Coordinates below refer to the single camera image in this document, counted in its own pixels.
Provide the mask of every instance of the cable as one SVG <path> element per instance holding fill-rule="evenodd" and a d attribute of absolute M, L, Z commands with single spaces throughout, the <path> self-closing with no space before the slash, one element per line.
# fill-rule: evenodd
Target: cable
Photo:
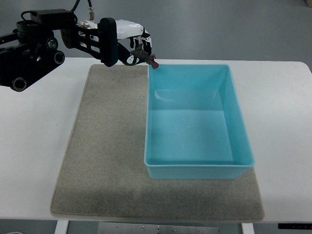
<path fill-rule="evenodd" d="M 74 11 L 76 10 L 76 8 L 77 8 L 79 2 L 80 2 L 80 0 L 76 0 L 76 3 L 75 3 L 75 5 L 74 5 L 74 7 L 73 7 L 70 11 L 74 12 Z"/>
<path fill-rule="evenodd" d="M 76 0 L 76 3 L 74 5 L 74 7 L 70 10 L 72 12 L 74 12 L 79 4 L 80 0 Z M 88 0 L 88 3 L 89 3 L 89 7 L 92 7 L 92 3 L 91 3 L 91 0 Z"/>
<path fill-rule="evenodd" d="M 33 11 L 24 11 L 24 12 L 21 13 L 20 16 L 21 16 L 21 18 L 22 18 L 23 20 L 26 20 L 26 19 L 24 18 L 24 15 L 27 14 L 27 13 L 32 13 L 32 12 L 33 12 Z"/>

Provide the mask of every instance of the light blue container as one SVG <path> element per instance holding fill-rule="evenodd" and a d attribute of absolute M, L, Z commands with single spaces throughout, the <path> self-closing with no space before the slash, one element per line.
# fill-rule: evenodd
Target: light blue container
<path fill-rule="evenodd" d="M 148 80 L 151 178 L 234 179 L 254 165 L 228 65 L 149 66 Z"/>

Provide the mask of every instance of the gray carpet mat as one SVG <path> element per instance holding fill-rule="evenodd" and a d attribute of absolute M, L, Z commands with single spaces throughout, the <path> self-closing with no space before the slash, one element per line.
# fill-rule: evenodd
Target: gray carpet mat
<path fill-rule="evenodd" d="M 253 168 L 234 180 L 149 177 L 143 161 L 146 96 L 146 66 L 91 67 L 51 214 L 116 222 L 263 219 Z"/>

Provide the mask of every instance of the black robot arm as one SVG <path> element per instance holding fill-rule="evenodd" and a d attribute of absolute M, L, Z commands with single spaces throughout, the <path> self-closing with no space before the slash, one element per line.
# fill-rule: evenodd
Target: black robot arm
<path fill-rule="evenodd" d="M 30 13 L 31 20 L 23 15 Z M 22 13 L 23 21 L 17 22 L 13 33 L 0 36 L 0 45 L 17 40 L 17 46 L 0 48 L 0 85 L 23 91 L 36 81 L 64 63 L 65 55 L 58 50 L 58 41 L 53 30 L 61 30 L 67 48 L 76 48 L 99 59 L 111 67 L 121 60 L 125 65 L 147 62 L 157 68 L 151 55 L 140 46 L 129 52 L 117 39 L 117 26 L 113 18 L 103 18 L 96 28 L 77 24 L 73 11 L 64 9 L 27 11 Z M 128 58 L 137 56 L 136 63 Z"/>

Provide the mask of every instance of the gray floor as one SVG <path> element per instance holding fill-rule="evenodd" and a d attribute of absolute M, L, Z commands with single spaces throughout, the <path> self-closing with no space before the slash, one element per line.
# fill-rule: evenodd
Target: gray floor
<path fill-rule="evenodd" d="M 74 2 L 1 0 L 0 35 L 12 32 L 22 11 L 70 10 Z M 142 24 L 152 35 L 153 53 L 159 59 L 301 61 L 312 70 L 312 8 L 304 0 L 92 0 L 92 4 L 98 22 L 112 17 Z M 78 20 L 87 19 L 86 0 L 75 13 Z M 67 49 L 59 31 L 55 35 L 67 57 L 89 57 Z M 27 225 L 25 221 L 0 220 L 0 227 L 8 224 Z M 277 224 L 255 225 L 256 234 L 311 233 L 276 229 Z"/>

